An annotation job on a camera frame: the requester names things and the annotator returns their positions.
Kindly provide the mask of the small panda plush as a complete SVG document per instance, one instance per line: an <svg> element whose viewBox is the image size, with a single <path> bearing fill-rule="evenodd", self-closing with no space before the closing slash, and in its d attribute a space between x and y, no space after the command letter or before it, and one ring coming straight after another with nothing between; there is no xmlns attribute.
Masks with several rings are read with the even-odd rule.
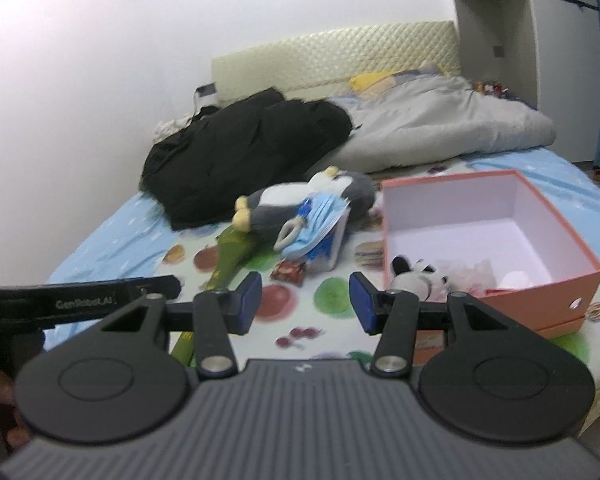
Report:
<svg viewBox="0 0 600 480"><path fill-rule="evenodd" d="M435 266L419 259L415 263L403 256L391 261L392 280L390 290L411 292L420 301L443 302L457 286Z"/></svg>

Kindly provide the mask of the red snack packet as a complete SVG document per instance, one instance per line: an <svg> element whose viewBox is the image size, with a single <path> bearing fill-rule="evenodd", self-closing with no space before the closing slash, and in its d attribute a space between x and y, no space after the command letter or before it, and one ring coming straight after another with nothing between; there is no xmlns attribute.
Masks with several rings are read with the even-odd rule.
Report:
<svg viewBox="0 0 600 480"><path fill-rule="evenodd" d="M304 281L304 268L306 265L301 261L283 259L274 266L270 279L276 282L291 283L301 286Z"/></svg>

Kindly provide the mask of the fruit print play mat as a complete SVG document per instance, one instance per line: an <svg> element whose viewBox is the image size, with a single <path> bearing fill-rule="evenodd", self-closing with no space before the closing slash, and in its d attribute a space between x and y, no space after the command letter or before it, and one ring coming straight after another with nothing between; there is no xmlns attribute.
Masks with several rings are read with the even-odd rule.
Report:
<svg viewBox="0 0 600 480"><path fill-rule="evenodd" d="M211 247L222 231L219 224L210 224L178 233L174 244L159 258L154 275L175 275L181 282L182 299L192 298L208 281L215 258ZM343 242L343 250L334 270L307 275L301 286L276 282L270 274L278 258L275 252L259 250L247 260L242 270L258 271L263 278L263 304L259 310L257 329L246 340L236 344L235 350L243 356L281 356L286 350L276 344L283 330L297 322L307 330L317 326L322 330L323 343L316 350L318 358L342 356L370 358L373 345L370 337L362 334L353 323L354 312L349 302L350 273L362 271L374 283L380 283L381 274L370 265L370 259L379 255L379 226L364 226L351 231ZM580 330L556 338L556 344L570 351L590 368L596 382L596 395L588 420L600 417L600 287L585 315Z"/></svg>

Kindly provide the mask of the light blue bed sheet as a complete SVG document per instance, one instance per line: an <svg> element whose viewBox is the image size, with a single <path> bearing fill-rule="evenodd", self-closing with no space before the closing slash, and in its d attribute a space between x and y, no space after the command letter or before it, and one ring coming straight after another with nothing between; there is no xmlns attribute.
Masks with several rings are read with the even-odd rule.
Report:
<svg viewBox="0 0 600 480"><path fill-rule="evenodd" d="M467 155L444 162L400 168L399 176L513 169L523 174L578 231L600 260L600 188L577 166L547 148ZM137 193L95 230L53 272L50 284L151 276L174 244L162 208Z"/></svg>

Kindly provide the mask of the grey white penguin plush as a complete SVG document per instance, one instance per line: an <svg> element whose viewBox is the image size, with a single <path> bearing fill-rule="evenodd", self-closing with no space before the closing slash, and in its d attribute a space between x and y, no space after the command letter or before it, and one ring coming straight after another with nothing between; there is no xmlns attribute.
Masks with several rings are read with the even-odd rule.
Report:
<svg viewBox="0 0 600 480"><path fill-rule="evenodd" d="M274 242L283 225L299 213L302 203L314 200L320 193L345 200L350 218L360 220L375 203L375 192L375 183L367 174L331 166L309 181L274 184L238 197L232 226Z"/></svg>

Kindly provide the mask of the blue surgical face mask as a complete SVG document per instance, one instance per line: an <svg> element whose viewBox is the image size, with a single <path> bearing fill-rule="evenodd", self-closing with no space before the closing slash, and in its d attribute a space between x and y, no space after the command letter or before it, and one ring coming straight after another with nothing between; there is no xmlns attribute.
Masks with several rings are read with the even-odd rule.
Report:
<svg viewBox="0 0 600 480"><path fill-rule="evenodd" d="M280 252L284 258L298 259L313 250L349 210L346 198L319 192L309 197L299 209L303 226L294 240Z"/></svg>

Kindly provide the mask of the black jacket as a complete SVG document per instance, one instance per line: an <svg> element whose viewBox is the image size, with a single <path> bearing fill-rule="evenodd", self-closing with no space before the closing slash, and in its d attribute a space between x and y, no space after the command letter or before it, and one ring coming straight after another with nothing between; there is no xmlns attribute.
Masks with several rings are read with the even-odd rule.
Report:
<svg viewBox="0 0 600 480"><path fill-rule="evenodd" d="M223 221L239 196L300 180L352 129L348 113L332 102L288 100L269 88L155 144L140 189L162 206L175 231Z"/></svg>

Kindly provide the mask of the grey duvet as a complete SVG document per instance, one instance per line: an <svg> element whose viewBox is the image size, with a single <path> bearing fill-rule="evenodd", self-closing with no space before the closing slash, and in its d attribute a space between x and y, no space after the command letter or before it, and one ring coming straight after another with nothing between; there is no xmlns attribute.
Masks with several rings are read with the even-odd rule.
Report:
<svg viewBox="0 0 600 480"><path fill-rule="evenodd" d="M522 151L556 140L554 122L523 102L485 96L463 77L419 75L363 99L332 98L352 120L325 166L376 172L460 155Z"/></svg>

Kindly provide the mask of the yellow pillow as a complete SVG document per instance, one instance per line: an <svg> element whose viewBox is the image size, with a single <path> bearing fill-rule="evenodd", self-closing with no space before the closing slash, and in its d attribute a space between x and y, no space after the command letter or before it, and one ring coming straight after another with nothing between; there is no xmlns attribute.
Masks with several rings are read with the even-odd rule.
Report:
<svg viewBox="0 0 600 480"><path fill-rule="evenodd" d="M354 93L384 91L396 84L396 74L393 72L368 72L353 76L349 87Z"/></svg>

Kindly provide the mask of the cream padded headboard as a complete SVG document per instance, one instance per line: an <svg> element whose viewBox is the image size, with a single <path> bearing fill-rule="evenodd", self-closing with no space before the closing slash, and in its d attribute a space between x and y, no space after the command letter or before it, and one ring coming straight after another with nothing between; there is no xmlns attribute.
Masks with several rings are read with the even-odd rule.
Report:
<svg viewBox="0 0 600 480"><path fill-rule="evenodd" d="M462 71L452 21L346 27L261 44L214 58L211 77L224 105L267 88L315 100L343 96L359 74L427 63L451 76Z"/></svg>

